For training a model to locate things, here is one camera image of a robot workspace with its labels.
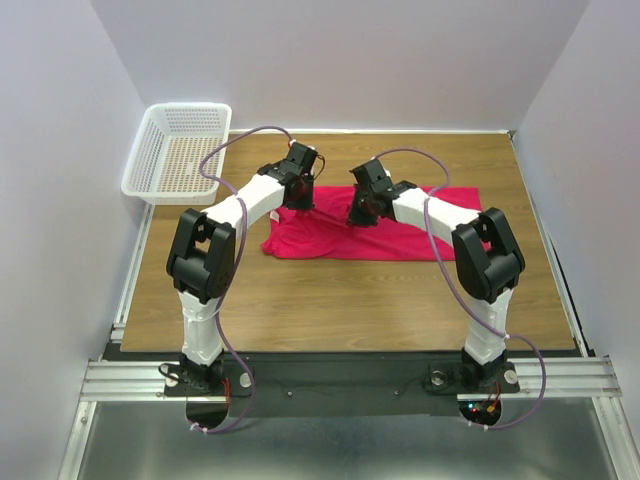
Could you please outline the pink t shirt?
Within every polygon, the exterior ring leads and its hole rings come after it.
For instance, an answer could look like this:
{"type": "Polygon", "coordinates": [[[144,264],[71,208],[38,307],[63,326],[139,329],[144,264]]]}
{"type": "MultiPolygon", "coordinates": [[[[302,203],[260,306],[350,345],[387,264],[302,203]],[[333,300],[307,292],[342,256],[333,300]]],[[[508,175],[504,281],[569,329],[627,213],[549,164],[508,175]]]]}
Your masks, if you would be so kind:
{"type": "Polygon", "coordinates": [[[427,234],[410,225],[382,218],[374,227],[347,224],[354,189],[314,189],[309,211],[278,208],[270,214],[271,231],[264,254],[279,259],[328,258],[366,261],[434,261],[427,234]]]}

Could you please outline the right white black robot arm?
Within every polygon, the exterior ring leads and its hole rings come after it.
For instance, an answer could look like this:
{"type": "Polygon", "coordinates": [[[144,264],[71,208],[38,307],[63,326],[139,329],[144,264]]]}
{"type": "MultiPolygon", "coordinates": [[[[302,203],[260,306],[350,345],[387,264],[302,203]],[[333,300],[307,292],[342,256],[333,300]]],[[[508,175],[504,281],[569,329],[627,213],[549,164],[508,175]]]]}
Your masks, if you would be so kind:
{"type": "Polygon", "coordinates": [[[375,226],[386,218],[424,231],[450,290],[470,317],[461,352],[460,378],[472,390],[499,379],[506,364],[506,321],[525,260],[504,213],[478,211],[436,197],[417,185],[395,183],[373,158],[351,170],[355,193],[348,215],[354,226],[375,226]],[[452,247],[458,282],[443,264],[436,242],[452,247]]]}

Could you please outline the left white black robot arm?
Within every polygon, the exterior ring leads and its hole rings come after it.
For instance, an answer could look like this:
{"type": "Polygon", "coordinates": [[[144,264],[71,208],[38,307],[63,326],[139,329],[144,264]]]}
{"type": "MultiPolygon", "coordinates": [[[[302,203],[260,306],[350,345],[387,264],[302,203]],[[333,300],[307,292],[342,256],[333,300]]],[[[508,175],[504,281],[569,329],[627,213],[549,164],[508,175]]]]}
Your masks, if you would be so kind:
{"type": "Polygon", "coordinates": [[[238,267],[249,227],[272,211],[313,206],[313,167],[318,152],[292,141],[286,157],[258,169],[251,180],[217,205],[185,210],[178,221],[167,273],[183,315],[179,365],[163,375],[202,394],[224,384],[222,335],[216,317],[238,267]]]}

